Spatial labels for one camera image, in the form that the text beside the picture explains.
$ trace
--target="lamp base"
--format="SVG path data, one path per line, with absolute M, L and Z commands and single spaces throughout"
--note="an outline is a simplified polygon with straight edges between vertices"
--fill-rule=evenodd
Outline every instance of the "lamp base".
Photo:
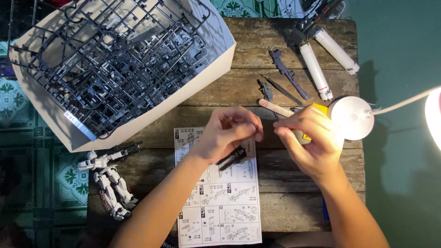
M 328 117 L 342 124 L 344 138 L 359 140 L 366 137 L 374 128 L 374 117 L 368 115 L 370 105 L 358 97 L 344 97 L 333 102 L 328 108 Z

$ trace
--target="gundam model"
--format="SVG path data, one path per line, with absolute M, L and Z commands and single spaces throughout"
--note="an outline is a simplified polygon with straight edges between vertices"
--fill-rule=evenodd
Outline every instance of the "gundam model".
M 291 34 L 292 45 L 300 48 L 300 53 L 306 62 L 320 98 L 325 101 L 330 101 L 333 95 L 314 55 L 314 51 L 308 42 L 310 38 L 315 38 L 349 74 L 354 75 L 360 69 L 359 65 L 351 59 L 329 34 L 317 26 L 318 21 L 329 18 L 341 2 L 342 0 L 324 0 L 317 8 L 316 14 L 311 18 L 305 16 L 296 24 Z
M 78 170 L 97 170 L 93 174 L 93 178 L 101 187 L 100 195 L 104 207 L 110 211 L 110 215 L 115 220 L 120 221 L 128 218 L 131 214 L 129 210 L 136 206 L 138 199 L 129 192 L 126 181 L 117 173 L 117 165 L 108 165 L 108 163 L 125 161 L 128 156 L 145 150 L 146 148 L 139 147 L 141 143 L 136 142 L 127 146 L 115 146 L 99 157 L 95 151 L 91 151 L 87 154 L 86 161 L 77 163 Z M 118 202 L 113 189 L 120 196 L 120 202 Z

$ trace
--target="hand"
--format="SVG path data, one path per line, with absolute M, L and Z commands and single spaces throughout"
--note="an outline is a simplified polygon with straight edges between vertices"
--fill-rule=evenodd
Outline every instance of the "hand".
M 316 182 L 337 171 L 344 138 L 341 125 L 330 120 L 322 111 L 309 106 L 285 120 L 274 123 L 276 133 L 292 160 Z M 300 145 L 291 129 L 301 130 L 312 141 Z
M 204 134 L 190 152 L 211 165 L 230 154 L 248 138 L 255 138 L 259 142 L 263 140 L 263 126 L 259 117 L 244 107 L 216 109 Z

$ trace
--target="person's right hand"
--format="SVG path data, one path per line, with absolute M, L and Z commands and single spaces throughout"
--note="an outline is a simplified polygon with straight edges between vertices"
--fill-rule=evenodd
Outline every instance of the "person's right hand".
M 330 120 L 322 111 L 309 106 L 287 119 L 274 123 L 276 133 L 299 168 L 316 182 L 335 172 L 343 149 L 341 125 Z M 300 145 L 291 129 L 301 130 L 312 141 Z

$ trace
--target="desk lamp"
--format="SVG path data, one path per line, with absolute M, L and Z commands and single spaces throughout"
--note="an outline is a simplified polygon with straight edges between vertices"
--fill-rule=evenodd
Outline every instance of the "desk lamp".
M 372 131 L 375 115 L 395 110 L 426 96 L 428 96 L 425 107 L 427 126 L 435 143 L 441 149 L 441 86 L 381 110 L 372 109 L 361 98 L 344 97 L 329 106 L 328 117 L 343 125 L 345 139 L 363 139 Z

